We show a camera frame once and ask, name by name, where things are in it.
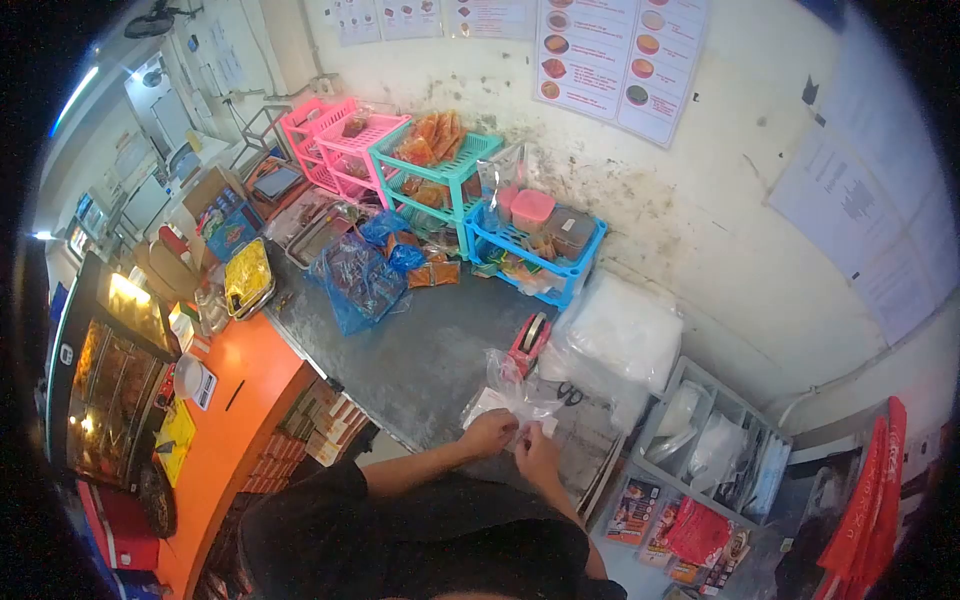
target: gray countertop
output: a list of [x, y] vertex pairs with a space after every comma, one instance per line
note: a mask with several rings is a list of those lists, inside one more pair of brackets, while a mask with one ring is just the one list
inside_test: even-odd
[[[264, 311], [284, 339], [344, 385], [371, 420], [413, 451], [457, 440], [460, 414], [486, 381], [486, 348], [507, 350], [530, 315], [556, 309], [500, 279], [410, 290], [372, 329], [345, 337], [326, 291], [274, 242], [276, 295]], [[293, 293], [280, 312], [276, 306]], [[409, 297], [409, 305], [404, 310]]]

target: scissors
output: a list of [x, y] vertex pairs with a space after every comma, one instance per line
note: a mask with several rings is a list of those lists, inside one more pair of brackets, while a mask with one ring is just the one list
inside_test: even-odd
[[566, 406], [576, 406], [584, 401], [584, 393], [565, 381], [557, 387], [557, 400], [563, 400]]

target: blue box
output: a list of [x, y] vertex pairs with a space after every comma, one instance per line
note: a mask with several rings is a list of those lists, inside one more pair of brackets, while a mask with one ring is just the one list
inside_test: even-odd
[[206, 240], [206, 246], [221, 262], [227, 262], [233, 257], [234, 251], [256, 237], [263, 225], [263, 219], [256, 209], [249, 202], [243, 202]]

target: person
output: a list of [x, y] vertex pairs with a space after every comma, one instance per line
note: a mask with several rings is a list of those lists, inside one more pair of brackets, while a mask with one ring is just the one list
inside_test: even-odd
[[539, 423], [515, 448], [536, 493], [454, 471], [499, 453], [517, 426], [493, 410], [452, 444], [362, 468], [344, 461], [266, 497], [238, 537], [253, 597], [624, 600]]

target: brown plastic container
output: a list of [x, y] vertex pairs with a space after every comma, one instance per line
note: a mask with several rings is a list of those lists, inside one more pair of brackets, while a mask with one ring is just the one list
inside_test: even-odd
[[568, 260], [580, 258], [580, 252], [584, 251], [596, 229], [597, 224], [593, 217], [566, 206], [554, 208], [544, 227], [553, 242], [554, 250]]

